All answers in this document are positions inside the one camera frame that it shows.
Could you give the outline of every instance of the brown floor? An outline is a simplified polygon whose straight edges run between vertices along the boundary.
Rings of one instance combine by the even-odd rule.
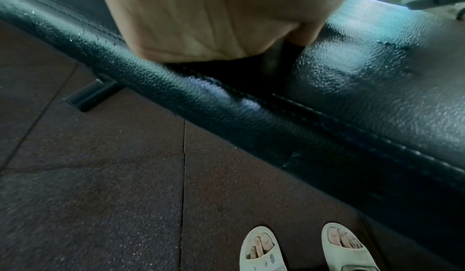
[[[238,270],[258,224],[292,270],[327,270],[320,231],[351,228],[381,270],[453,270],[413,242],[123,90],[62,98],[85,66],[0,23],[0,270]]]

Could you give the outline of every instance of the hand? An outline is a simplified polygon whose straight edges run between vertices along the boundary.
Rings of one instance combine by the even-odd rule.
[[[106,0],[128,46],[155,62],[231,60],[285,37],[311,44],[344,0]]]

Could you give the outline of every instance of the stitching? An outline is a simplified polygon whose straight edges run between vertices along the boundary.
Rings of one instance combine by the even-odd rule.
[[[82,21],[82,20],[79,20],[79,19],[77,19],[76,17],[74,17],[74,16],[72,16],[72,15],[70,15],[70,14],[64,12],[64,11],[59,10],[59,9],[57,9],[57,8],[51,6],[51,5],[48,5],[48,4],[46,4],[46,3],[41,2],[41,1],[38,1],[38,0],[32,0],[32,1],[37,2],[37,3],[39,3],[39,4],[43,5],[43,6],[46,6],[46,7],[50,8],[50,9],[52,9],[52,10],[54,10],[54,11],[57,11],[57,12],[59,12],[59,13],[65,15],[65,16],[67,16],[67,17],[69,17],[69,18],[71,18],[71,19],[73,19],[73,20],[75,20],[75,21],[77,21],[77,22],[79,22],[79,23],[84,23],[84,24],[86,24],[87,26],[89,26],[89,27],[91,27],[91,28],[93,28],[93,29],[95,29],[95,30],[97,30],[97,31],[99,31],[99,32],[102,32],[102,33],[104,33],[104,34],[106,34],[106,35],[108,35],[108,36],[110,36],[110,37],[112,37],[112,38],[114,38],[114,39],[117,39],[117,40],[119,40],[119,41],[121,41],[121,42],[124,43],[124,39],[123,39],[120,35],[117,35],[117,34],[115,34],[115,33],[106,31],[106,30],[104,30],[104,29],[100,29],[100,28],[98,28],[97,26],[91,24],[89,21],[85,21],[85,20]],[[176,64],[176,65],[178,65],[178,66],[180,66],[181,68],[183,68],[184,70],[188,71],[190,74],[195,75],[196,77],[198,77],[198,78],[200,78],[200,79],[202,79],[202,80],[205,80],[205,81],[208,81],[208,82],[210,82],[210,83],[213,83],[214,85],[216,85],[216,86],[218,86],[218,87],[221,87],[221,88],[230,90],[230,91],[232,91],[232,92],[238,93],[238,94],[240,94],[241,96],[243,96],[243,97],[245,97],[245,98],[247,98],[247,99],[251,99],[251,100],[260,102],[260,103],[263,104],[263,105],[271,106],[272,108],[274,108],[274,109],[276,109],[276,110],[279,110],[279,111],[281,111],[281,112],[287,113],[287,114],[291,115],[291,116],[294,117],[294,118],[300,119],[300,120],[303,121],[303,122],[307,122],[307,121],[308,121],[308,119],[306,119],[306,118],[304,118],[304,117],[302,117],[302,116],[300,116],[300,115],[297,115],[297,114],[295,114],[294,112],[291,112],[291,111],[285,110],[285,109],[283,109],[283,108],[281,108],[281,107],[278,107],[278,106],[276,106],[276,105],[273,104],[273,103],[266,102],[266,101],[264,101],[264,100],[262,100],[262,99],[260,99],[260,98],[258,98],[258,97],[255,97],[255,96],[252,96],[252,95],[250,95],[250,94],[244,93],[244,92],[242,92],[242,91],[236,90],[235,88],[232,88],[232,87],[230,87],[230,86],[228,86],[228,85],[225,85],[225,84],[223,84],[222,82],[220,82],[220,81],[218,81],[218,80],[215,80],[215,79],[213,79],[213,78],[211,78],[211,77],[207,77],[207,76],[202,75],[202,74],[200,74],[200,73],[198,73],[198,72],[195,72],[195,71],[193,71],[193,70],[191,70],[191,69],[189,69],[189,68],[187,68],[187,67],[185,67],[185,66],[183,66],[183,65],[181,65],[181,64]],[[400,149],[400,150],[403,150],[403,151],[407,151],[407,152],[413,153],[414,155],[417,155],[417,156],[419,156],[419,157],[421,157],[421,158],[423,158],[423,159],[425,159],[425,160],[427,160],[427,161],[430,161],[430,162],[433,162],[433,163],[437,163],[437,164],[442,165],[442,166],[444,166],[444,167],[450,168],[450,169],[452,169],[452,170],[454,170],[454,171],[456,171],[456,172],[460,172],[460,173],[465,174],[465,170],[464,170],[464,169],[457,168],[457,167],[455,167],[455,166],[453,166],[453,165],[450,165],[449,163],[447,163],[447,162],[445,162],[445,161],[441,161],[441,160],[436,159],[436,158],[434,158],[434,157],[425,155],[425,154],[421,153],[420,151],[417,151],[417,150],[408,148],[408,147],[406,147],[406,146],[404,146],[404,145],[402,145],[402,144],[395,143],[395,142],[393,142],[393,141],[391,141],[391,140],[389,140],[389,139],[383,138],[383,137],[381,137],[381,136],[379,136],[379,135],[376,135],[376,134],[374,134],[374,133],[372,133],[372,132],[369,132],[369,131],[366,131],[366,130],[364,130],[364,129],[355,127],[355,126],[353,126],[353,125],[351,125],[351,124],[345,123],[345,122],[343,122],[343,121],[341,121],[341,120],[339,120],[339,119],[337,119],[337,118],[335,118],[335,117],[329,116],[329,115],[324,114],[324,113],[319,112],[319,111],[316,111],[316,110],[314,110],[314,109],[312,109],[312,108],[310,108],[310,107],[304,106],[304,105],[302,105],[302,104],[300,104],[300,103],[298,103],[298,102],[295,102],[295,101],[293,101],[293,100],[291,100],[291,99],[288,99],[288,98],[279,96],[279,95],[277,95],[277,94],[275,94],[275,93],[272,93],[271,95],[274,96],[274,97],[276,97],[276,98],[279,98],[279,99],[281,99],[281,100],[284,100],[284,101],[286,101],[286,102],[289,102],[289,103],[291,103],[291,104],[293,104],[293,105],[295,105],[295,106],[298,106],[298,107],[300,107],[300,108],[303,108],[303,109],[305,109],[305,110],[308,110],[308,111],[310,111],[310,112],[312,112],[312,113],[315,113],[315,114],[317,114],[317,115],[319,115],[319,116],[321,116],[321,117],[323,117],[323,118],[326,118],[326,119],[328,119],[328,120],[331,120],[331,121],[333,121],[333,122],[335,122],[335,123],[341,124],[341,125],[343,125],[343,126],[345,126],[345,127],[351,128],[351,129],[354,129],[354,130],[356,130],[356,131],[358,131],[358,132],[360,132],[360,133],[362,133],[362,134],[364,134],[364,135],[367,135],[367,136],[369,136],[369,137],[371,137],[371,138],[373,138],[373,139],[375,139],[375,140],[380,140],[380,141],[382,141],[382,142],[384,142],[384,143],[386,143],[386,144],[388,144],[388,145],[390,145],[390,146],[396,147],[397,149]],[[334,136],[342,137],[342,138],[344,138],[346,141],[351,142],[351,143],[354,143],[355,145],[359,146],[360,148],[366,149],[366,147],[367,147],[367,145],[365,145],[365,144],[363,144],[363,143],[357,142],[356,140],[354,140],[354,139],[348,137],[347,135],[345,135],[344,133],[334,132],[331,128],[325,126],[323,122],[311,121],[311,123],[312,123],[314,126],[318,126],[318,127],[322,128],[323,130],[325,130],[325,131],[327,131],[327,132],[330,132],[330,133],[333,134]],[[381,157],[383,157],[383,158],[391,159],[391,160],[393,160],[395,163],[400,163],[400,162],[401,162],[401,160],[399,160],[399,159],[397,159],[397,158],[395,158],[395,157],[393,157],[393,156],[390,156],[390,155],[388,155],[388,154],[386,154],[386,153],[382,153],[381,151],[379,151],[378,149],[376,149],[376,148],[374,148],[374,147],[368,147],[368,150],[371,151],[371,152],[373,152],[373,153],[377,153],[379,156],[381,156]],[[418,167],[416,167],[416,166],[414,166],[414,165],[412,165],[412,164],[407,165],[407,167],[408,167],[409,169],[416,169],[416,170],[422,171],[424,174],[430,174],[430,173],[431,173],[431,172],[429,172],[429,171],[422,170],[422,169],[420,169],[420,168],[418,168]]]
[[[234,88],[232,88],[232,87],[230,87],[230,86],[228,86],[228,85],[223,84],[222,82],[220,82],[220,81],[218,81],[218,80],[216,80],[216,79],[213,79],[213,78],[210,78],[210,77],[206,77],[205,75],[202,75],[202,74],[200,74],[200,73],[198,73],[198,72],[196,72],[196,71],[193,71],[193,70],[191,70],[191,69],[189,69],[189,68],[187,68],[187,67],[185,67],[185,66],[183,66],[183,65],[181,65],[181,64],[179,64],[179,66],[182,67],[184,70],[188,71],[190,74],[192,74],[192,75],[194,75],[194,76],[196,76],[196,77],[199,77],[199,78],[202,79],[202,80],[209,81],[209,82],[213,83],[214,85],[216,85],[216,86],[218,86],[218,87],[221,87],[221,88],[224,88],[224,89],[228,89],[228,90],[230,90],[230,91],[233,91],[233,92],[235,92],[235,93],[238,93],[238,94],[240,94],[241,96],[243,96],[243,97],[245,97],[245,98],[247,98],[247,99],[251,99],[251,100],[260,102],[261,104],[263,104],[263,105],[265,105],[265,106],[271,106],[272,108],[274,108],[274,109],[276,109],[276,110],[279,110],[279,111],[281,111],[281,112],[287,113],[287,114],[291,115],[291,116],[294,117],[294,118],[300,119],[300,120],[303,121],[303,122],[308,122],[308,121],[309,121],[307,118],[305,118],[305,117],[303,117],[303,116],[301,116],[301,115],[297,115],[297,114],[295,114],[294,112],[285,110],[285,109],[283,109],[283,108],[281,108],[281,107],[276,106],[276,105],[273,104],[273,103],[264,101],[264,100],[261,99],[261,98],[258,98],[258,97],[252,96],[252,95],[250,95],[250,94],[244,93],[244,92],[242,92],[242,91],[239,91],[239,90],[237,90],[237,89],[234,89]],[[368,131],[366,131],[366,130],[364,130],[364,129],[355,127],[355,126],[353,126],[353,125],[351,125],[351,124],[345,123],[345,122],[343,122],[343,121],[341,121],[341,120],[339,120],[339,119],[337,119],[337,118],[334,118],[334,117],[329,116],[329,115],[327,115],[327,114],[324,114],[324,113],[322,113],[322,112],[316,111],[316,110],[314,110],[314,109],[312,109],[312,108],[309,108],[309,107],[307,107],[307,106],[304,106],[304,105],[302,105],[302,104],[300,104],[300,103],[298,103],[298,102],[295,102],[295,101],[293,101],[293,100],[291,100],[291,99],[284,98],[284,97],[279,96],[279,95],[277,95],[277,94],[275,94],[275,93],[272,93],[272,96],[274,96],[274,97],[276,97],[276,98],[279,98],[279,99],[281,99],[281,100],[287,101],[287,102],[289,102],[289,103],[291,103],[291,104],[293,104],[293,105],[296,105],[296,106],[298,106],[298,107],[300,107],[300,108],[304,108],[304,109],[306,109],[306,110],[308,110],[308,111],[310,111],[310,112],[312,112],[312,113],[315,113],[315,114],[317,114],[317,115],[319,115],[319,116],[321,116],[321,117],[324,117],[324,118],[326,118],[326,119],[328,119],[328,120],[331,120],[331,121],[333,121],[333,122],[335,122],[335,123],[341,124],[341,125],[343,125],[343,126],[345,126],[345,127],[349,127],[349,128],[351,128],[351,129],[355,129],[356,131],[358,131],[358,132],[360,132],[360,133],[362,133],[362,134],[364,134],[364,135],[367,135],[367,136],[369,136],[369,137],[371,137],[371,138],[374,138],[374,139],[376,139],[376,140],[380,140],[380,141],[382,141],[382,142],[384,142],[384,143],[386,143],[386,144],[388,144],[388,145],[390,145],[390,146],[394,146],[394,147],[396,147],[396,148],[398,148],[398,149],[400,149],[400,150],[408,151],[408,152],[410,152],[410,153],[413,153],[414,155],[417,155],[417,156],[419,156],[419,157],[421,157],[421,158],[423,158],[423,159],[426,159],[426,160],[428,160],[428,161],[430,161],[430,162],[437,163],[437,164],[439,164],[439,165],[442,165],[442,166],[444,166],[444,167],[450,168],[450,169],[452,169],[452,170],[454,170],[454,171],[457,171],[457,172],[460,172],[460,173],[465,173],[465,170],[464,170],[464,169],[457,168],[457,167],[455,167],[455,166],[450,165],[450,164],[447,163],[447,162],[444,162],[444,161],[441,161],[441,160],[436,159],[436,158],[434,158],[434,157],[425,155],[425,154],[421,153],[420,151],[417,151],[417,150],[408,148],[408,147],[406,147],[406,146],[404,146],[404,145],[402,145],[402,144],[395,143],[395,142],[393,142],[393,141],[391,141],[391,140],[389,140],[389,139],[383,138],[383,137],[381,137],[381,136],[379,136],[379,135],[376,135],[376,134],[374,134],[374,133],[368,132]],[[383,152],[381,152],[381,151],[380,151],[379,149],[377,149],[377,148],[368,147],[366,144],[359,143],[359,142],[357,142],[355,139],[348,137],[348,136],[345,135],[344,133],[341,133],[341,132],[334,132],[333,129],[327,127],[323,122],[311,121],[311,123],[312,123],[314,126],[318,126],[318,127],[322,128],[323,130],[330,132],[330,133],[333,134],[334,136],[342,137],[342,138],[344,138],[346,141],[351,142],[351,143],[354,143],[355,145],[357,145],[357,146],[359,146],[359,147],[361,147],[361,148],[364,148],[364,149],[368,148],[369,151],[374,152],[374,153],[377,153],[379,156],[381,156],[381,157],[383,157],[383,158],[391,159],[391,160],[393,160],[395,163],[400,163],[400,162],[401,162],[400,159],[398,159],[398,158],[396,158],[396,157],[393,157],[393,156],[391,156],[391,155],[388,155],[388,154],[386,154],[386,153],[383,153]],[[421,168],[419,168],[419,167],[416,167],[415,165],[412,165],[412,164],[407,165],[407,167],[408,167],[409,169],[416,169],[416,170],[422,171],[422,173],[424,173],[424,174],[428,174],[428,175],[429,175],[429,174],[431,173],[431,172],[429,172],[429,171],[425,171],[425,170],[423,170],[423,169],[421,169]]]

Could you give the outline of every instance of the slipper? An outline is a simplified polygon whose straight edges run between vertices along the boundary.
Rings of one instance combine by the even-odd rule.
[[[329,242],[328,232],[331,227],[341,228],[344,233],[356,237],[349,229],[337,223],[328,223],[321,231],[321,242],[325,253],[326,262],[330,271],[379,271],[368,249],[360,242],[361,249],[348,249]]]
[[[263,233],[266,233],[271,238],[274,247],[257,259],[250,259],[250,249],[253,246],[253,239],[257,236],[260,237]],[[258,226],[247,234],[246,239],[242,243],[239,266],[240,271],[287,271],[278,241],[270,229]]]

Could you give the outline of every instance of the leather upholstery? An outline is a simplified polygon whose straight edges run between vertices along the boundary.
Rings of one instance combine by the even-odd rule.
[[[462,24],[348,0],[312,47],[161,65],[103,0],[0,0],[0,17],[464,266]]]

